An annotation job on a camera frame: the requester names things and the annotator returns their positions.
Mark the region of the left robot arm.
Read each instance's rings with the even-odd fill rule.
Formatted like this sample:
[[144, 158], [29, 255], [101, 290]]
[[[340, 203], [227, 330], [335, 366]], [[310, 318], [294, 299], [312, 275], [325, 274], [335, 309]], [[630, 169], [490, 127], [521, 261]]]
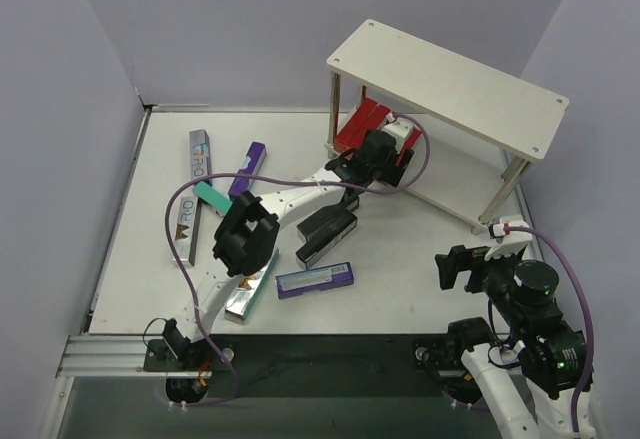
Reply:
[[186, 280], [191, 295], [193, 320], [189, 326], [176, 318], [165, 321], [161, 333], [168, 347], [167, 357], [179, 369], [190, 370], [201, 362], [203, 345], [209, 339], [196, 287], [180, 259], [180, 239], [171, 231], [170, 213], [174, 202], [187, 189], [207, 186], [218, 178], [249, 179], [281, 185], [283, 188], [263, 196], [241, 192], [231, 201], [214, 232], [213, 256], [226, 268], [229, 277], [251, 276], [267, 265], [273, 255], [279, 232], [289, 224], [323, 208], [340, 205], [362, 193], [376, 194], [371, 185], [381, 182], [387, 194], [406, 190], [418, 176], [406, 183], [401, 180], [411, 163], [414, 150], [411, 136], [396, 133], [391, 125], [369, 130], [363, 143], [329, 160], [310, 177], [301, 181], [285, 181], [247, 173], [215, 173], [195, 177], [178, 188], [170, 197], [164, 213], [164, 233], [172, 259]]

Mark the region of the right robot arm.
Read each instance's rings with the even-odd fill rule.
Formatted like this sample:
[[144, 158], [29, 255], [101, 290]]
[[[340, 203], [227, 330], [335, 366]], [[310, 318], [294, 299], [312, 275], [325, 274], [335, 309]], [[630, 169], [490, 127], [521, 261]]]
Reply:
[[461, 272], [508, 326], [500, 340], [482, 318], [456, 321], [443, 343], [446, 360], [463, 367], [504, 438], [594, 438], [590, 387], [580, 385], [587, 341], [564, 320], [555, 300], [558, 273], [522, 252], [493, 258], [487, 247], [454, 246], [435, 257], [441, 289]]

